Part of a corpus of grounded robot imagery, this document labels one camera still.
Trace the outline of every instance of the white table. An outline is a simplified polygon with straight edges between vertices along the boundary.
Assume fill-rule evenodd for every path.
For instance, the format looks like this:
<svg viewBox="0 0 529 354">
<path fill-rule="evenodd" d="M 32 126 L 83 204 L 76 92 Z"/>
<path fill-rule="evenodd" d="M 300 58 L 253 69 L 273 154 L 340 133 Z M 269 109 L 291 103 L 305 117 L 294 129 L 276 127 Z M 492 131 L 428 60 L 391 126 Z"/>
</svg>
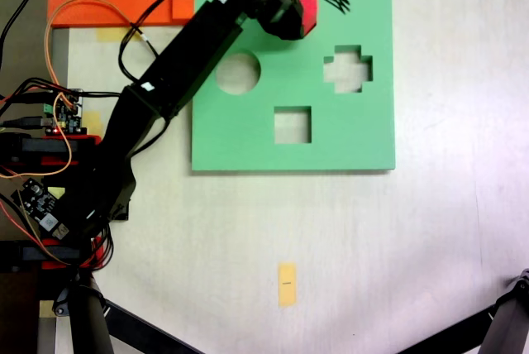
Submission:
<svg viewBox="0 0 529 354">
<path fill-rule="evenodd" d="M 527 0 L 393 0 L 387 174 L 196 175 L 184 110 L 134 159 L 103 293 L 208 354 L 394 353 L 490 305 L 529 266 L 528 22 Z M 94 38 L 70 31 L 68 85 L 122 88 L 118 44 Z M 137 74 L 150 61 L 127 52 Z M 286 309 L 282 261 L 298 267 Z"/>
</svg>

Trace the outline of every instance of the yellow tape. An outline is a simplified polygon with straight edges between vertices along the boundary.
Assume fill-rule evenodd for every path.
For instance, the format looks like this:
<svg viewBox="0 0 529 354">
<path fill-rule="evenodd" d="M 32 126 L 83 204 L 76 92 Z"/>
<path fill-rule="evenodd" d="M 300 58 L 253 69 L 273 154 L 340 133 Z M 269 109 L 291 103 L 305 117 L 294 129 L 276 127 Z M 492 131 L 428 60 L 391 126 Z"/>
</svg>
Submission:
<svg viewBox="0 0 529 354">
<path fill-rule="evenodd" d="M 296 303 L 296 265 L 279 263 L 279 307 L 288 307 Z"/>
<path fill-rule="evenodd" d="M 83 127 L 87 128 L 89 135 L 102 137 L 103 128 L 100 112 L 83 112 Z"/>
<path fill-rule="evenodd" d="M 48 188 L 48 191 L 50 192 L 51 195 L 53 195 L 56 199 L 60 199 L 64 192 L 66 191 L 66 189 L 64 187 L 49 187 Z"/>
<path fill-rule="evenodd" d="M 40 318 L 55 318 L 53 312 L 53 300 L 41 300 L 39 302 L 39 317 Z"/>
<path fill-rule="evenodd" d="M 123 36 L 128 31 L 128 27 L 98 27 L 96 28 L 96 40 L 98 42 L 122 42 Z M 139 36 L 131 38 L 131 41 L 139 40 Z"/>
</svg>

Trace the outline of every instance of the green board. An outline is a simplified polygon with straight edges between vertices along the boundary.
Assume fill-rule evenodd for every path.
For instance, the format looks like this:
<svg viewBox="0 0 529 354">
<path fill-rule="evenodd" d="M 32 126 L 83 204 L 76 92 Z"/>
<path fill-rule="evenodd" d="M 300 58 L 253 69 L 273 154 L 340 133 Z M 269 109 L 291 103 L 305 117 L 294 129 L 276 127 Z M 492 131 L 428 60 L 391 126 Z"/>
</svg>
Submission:
<svg viewBox="0 0 529 354">
<path fill-rule="evenodd" d="M 392 0 L 349 1 L 351 12 L 342 15 L 318 0 L 317 26 L 300 41 L 244 23 L 225 58 L 255 55 L 259 82 L 234 95 L 210 74 L 193 99 L 193 170 L 394 169 Z M 324 60 L 336 47 L 372 60 L 360 92 L 337 93 L 324 82 Z M 310 110 L 310 143 L 275 143 L 274 113 L 285 108 Z"/>
</svg>

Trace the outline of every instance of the square hole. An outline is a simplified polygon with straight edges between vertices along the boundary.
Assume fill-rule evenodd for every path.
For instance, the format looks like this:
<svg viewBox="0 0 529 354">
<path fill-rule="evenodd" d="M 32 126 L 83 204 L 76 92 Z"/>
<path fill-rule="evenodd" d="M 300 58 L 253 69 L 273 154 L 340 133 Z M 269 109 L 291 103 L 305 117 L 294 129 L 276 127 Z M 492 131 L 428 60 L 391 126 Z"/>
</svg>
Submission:
<svg viewBox="0 0 529 354">
<path fill-rule="evenodd" d="M 276 145 L 312 142 L 310 107 L 274 108 L 274 133 Z"/>
</svg>

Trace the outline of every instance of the black robotic arm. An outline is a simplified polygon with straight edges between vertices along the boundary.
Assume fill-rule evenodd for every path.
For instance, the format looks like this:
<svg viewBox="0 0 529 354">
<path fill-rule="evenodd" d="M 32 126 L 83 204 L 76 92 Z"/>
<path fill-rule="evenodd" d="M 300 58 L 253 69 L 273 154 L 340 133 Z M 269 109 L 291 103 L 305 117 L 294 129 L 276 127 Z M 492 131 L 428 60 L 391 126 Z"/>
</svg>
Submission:
<svg viewBox="0 0 529 354">
<path fill-rule="evenodd" d="M 54 235 L 94 237 L 129 202 L 136 186 L 131 155 L 158 118 L 175 117 L 242 32 L 246 18 L 270 34 L 302 39 L 314 26 L 300 0 L 207 1 L 135 83 L 125 87 L 94 157 L 55 206 Z"/>
</svg>

